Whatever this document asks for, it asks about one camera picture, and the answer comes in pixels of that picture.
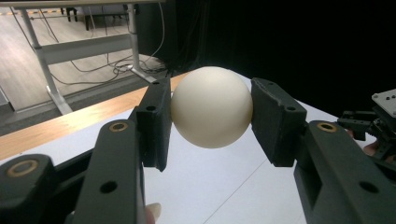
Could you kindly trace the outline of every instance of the black backdrop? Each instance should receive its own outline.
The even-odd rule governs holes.
[[[178,44],[190,52],[180,51],[179,72],[222,66],[337,117],[370,110],[373,93],[396,88],[395,12],[381,0],[180,0]]]

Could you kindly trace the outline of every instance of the ball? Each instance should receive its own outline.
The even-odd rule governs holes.
[[[226,147],[248,128],[253,114],[250,90],[235,72],[205,66],[188,73],[171,99],[177,131],[204,148]]]

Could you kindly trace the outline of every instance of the white table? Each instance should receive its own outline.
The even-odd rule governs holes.
[[[243,79],[250,87],[250,80]],[[337,119],[312,106],[302,106],[307,110],[307,121]],[[104,124],[127,119],[131,112],[22,154],[47,154],[55,164],[67,161],[93,148]],[[373,140],[368,136],[367,142]],[[161,173],[145,168],[146,200],[162,205],[158,224],[303,224],[306,221],[293,171],[294,168],[275,168],[267,160],[250,127],[230,146],[203,149],[187,142],[173,126],[166,169]]]
[[[132,71],[147,82],[156,79],[146,74],[140,67],[137,31],[135,25],[135,4],[158,3],[164,0],[71,0],[71,1],[26,1],[26,2],[0,2],[0,7],[14,7],[22,14],[22,18],[31,37],[32,47],[40,63],[41,69],[47,80],[47,91],[52,101],[57,105],[61,113],[68,114],[72,109],[55,86],[49,64],[63,63],[76,59],[87,58],[109,52],[132,48],[133,68]],[[49,7],[78,7],[97,5],[127,4],[129,14],[129,34],[98,37],[66,43],[41,46],[35,35],[35,29],[29,20],[26,9],[49,8]]]

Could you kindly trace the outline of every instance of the brass insert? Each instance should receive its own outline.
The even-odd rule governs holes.
[[[38,161],[35,160],[20,161],[12,165],[7,170],[7,175],[10,177],[20,177],[23,175],[27,175],[33,170],[35,170],[37,166],[38,166]]]

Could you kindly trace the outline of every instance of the table leg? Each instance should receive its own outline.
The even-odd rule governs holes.
[[[44,73],[44,76],[47,80],[48,86],[47,90],[49,93],[49,96],[51,97],[52,101],[56,104],[58,109],[61,111],[61,113],[68,114],[72,112],[72,109],[70,106],[67,104],[66,100],[62,97],[62,95],[59,93],[58,89],[55,86],[55,82],[53,81],[52,78],[52,73],[50,72],[50,68],[45,60],[44,56],[44,51],[40,44],[38,43],[37,36],[35,35],[35,30],[33,28],[32,23],[29,20],[29,16],[27,14],[27,11],[25,9],[21,9],[21,14],[24,23],[26,24],[27,30],[29,32],[29,36],[31,37],[32,40],[32,47],[35,50],[35,55],[37,56],[37,59],[40,63],[41,69]]]
[[[134,4],[128,4],[128,14],[129,14],[129,33],[131,35],[131,44],[132,44],[132,59],[133,59],[133,68],[132,72],[137,74],[138,76],[145,79],[147,82],[151,83],[156,81],[152,76],[146,74],[143,69],[140,67],[139,62],[139,50],[138,50],[138,42],[137,42],[137,31],[135,24],[135,15],[134,15]]]

